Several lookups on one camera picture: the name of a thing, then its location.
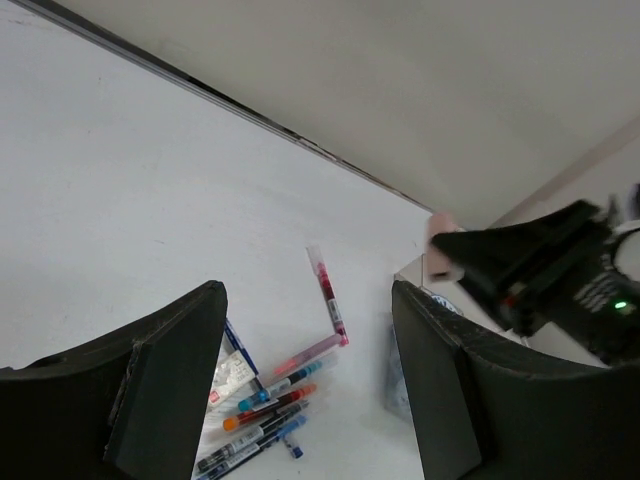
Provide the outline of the orange capped pen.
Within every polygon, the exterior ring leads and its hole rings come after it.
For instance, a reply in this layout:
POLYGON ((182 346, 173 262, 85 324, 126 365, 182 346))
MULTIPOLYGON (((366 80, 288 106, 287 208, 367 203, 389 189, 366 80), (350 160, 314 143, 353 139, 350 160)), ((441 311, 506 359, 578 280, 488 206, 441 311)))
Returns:
POLYGON ((222 428, 226 432, 231 432, 238 429, 240 426, 249 424, 257 419, 266 417, 269 414, 276 412, 277 410, 291 405, 301 399, 308 397, 317 390, 317 384, 311 383, 300 389, 294 390, 290 393, 284 394, 275 400, 271 400, 258 407, 257 409, 251 409, 246 412, 239 413, 235 416, 226 418, 222 423, 222 428))

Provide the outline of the blue round tape tin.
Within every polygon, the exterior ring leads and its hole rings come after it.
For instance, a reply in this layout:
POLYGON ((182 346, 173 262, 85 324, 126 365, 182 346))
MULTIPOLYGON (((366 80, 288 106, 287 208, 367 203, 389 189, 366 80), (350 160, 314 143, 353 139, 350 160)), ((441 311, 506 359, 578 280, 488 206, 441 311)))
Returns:
POLYGON ((447 308, 448 310, 463 316, 463 311, 458 308, 455 304, 453 304, 449 299, 440 295, 432 295, 431 298, 436 301, 439 305, 447 308))

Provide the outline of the red gel pen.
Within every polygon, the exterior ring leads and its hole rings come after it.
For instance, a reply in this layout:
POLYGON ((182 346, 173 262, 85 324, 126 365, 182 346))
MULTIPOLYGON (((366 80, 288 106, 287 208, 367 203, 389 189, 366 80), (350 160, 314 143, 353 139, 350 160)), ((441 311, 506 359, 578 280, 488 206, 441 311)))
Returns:
POLYGON ((321 250, 318 246, 309 246, 306 250, 312 270, 324 296, 334 331, 341 337, 339 345, 344 347, 349 344, 349 338, 321 250))

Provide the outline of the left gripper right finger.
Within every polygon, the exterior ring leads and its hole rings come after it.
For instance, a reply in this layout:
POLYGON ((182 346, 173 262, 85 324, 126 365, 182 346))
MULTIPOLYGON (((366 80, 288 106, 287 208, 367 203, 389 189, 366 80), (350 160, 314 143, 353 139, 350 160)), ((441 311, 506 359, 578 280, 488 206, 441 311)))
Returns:
POLYGON ((428 479, 635 479, 639 368, 528 349, 407 281, 392 316, 428 479))

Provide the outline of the blue capped pen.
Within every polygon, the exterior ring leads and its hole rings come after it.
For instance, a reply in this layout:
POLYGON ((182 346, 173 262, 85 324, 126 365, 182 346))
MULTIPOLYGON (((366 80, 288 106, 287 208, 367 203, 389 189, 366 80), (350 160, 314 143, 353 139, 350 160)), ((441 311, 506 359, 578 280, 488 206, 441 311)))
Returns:
POLYGON ((277 394, 284 392, 289 387, 294 384, 310 377, 316 371, 321 370, 327 364, 326 360, 316 360, 306 367, 303 367, 297 371, 294 371, 290 375, 282 378, 281 380, 276 381, 272 385, 259 390, 253 395, 243 399, 237 404, 237 407, 241 413, 247 412, 252 408, 267 403, 272 398, 274 398, 277 394))

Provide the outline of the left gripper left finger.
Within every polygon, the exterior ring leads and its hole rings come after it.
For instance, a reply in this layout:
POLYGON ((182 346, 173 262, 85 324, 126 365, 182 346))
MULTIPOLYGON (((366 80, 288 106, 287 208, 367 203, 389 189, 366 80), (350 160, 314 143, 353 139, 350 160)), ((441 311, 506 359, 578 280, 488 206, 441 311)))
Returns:
POLYGON ((5 479, 187 479, 228 299, 209 281, 166 307, 1 371, 5 479))

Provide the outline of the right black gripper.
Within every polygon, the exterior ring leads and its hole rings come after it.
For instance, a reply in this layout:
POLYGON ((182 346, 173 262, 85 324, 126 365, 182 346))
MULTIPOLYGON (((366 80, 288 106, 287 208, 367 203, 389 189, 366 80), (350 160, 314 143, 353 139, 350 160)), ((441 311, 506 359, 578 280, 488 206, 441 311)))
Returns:
POLYGON ((531 337, 552 323, 606 365, 638 360, 638 221, 614 225, 578 200, 517 225, 439 233, 430 244, 502 329, 531 337))

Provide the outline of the dark blue pen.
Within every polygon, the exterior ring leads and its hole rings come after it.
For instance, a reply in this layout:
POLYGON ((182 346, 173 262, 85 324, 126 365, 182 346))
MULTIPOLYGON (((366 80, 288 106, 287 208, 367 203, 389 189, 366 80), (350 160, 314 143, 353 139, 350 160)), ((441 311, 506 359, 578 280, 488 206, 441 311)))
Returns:
POLYGON ((284 414, 264 422, 196 463, 197 479, 220 479, 305 425, 304 414, 284 414))

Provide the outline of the pink highlighter pen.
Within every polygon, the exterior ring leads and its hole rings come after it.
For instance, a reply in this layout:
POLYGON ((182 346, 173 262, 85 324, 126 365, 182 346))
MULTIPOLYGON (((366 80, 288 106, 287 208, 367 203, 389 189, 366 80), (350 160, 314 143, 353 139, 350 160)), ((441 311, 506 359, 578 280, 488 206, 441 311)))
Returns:
POLYGON ((342 343, 343 337, 340 334, 331 335, 286 360, 273 370, 273 375, 275 377, 279 377, 292 372, 296 368, 329 353, 335 348, 341 346, 342 343))

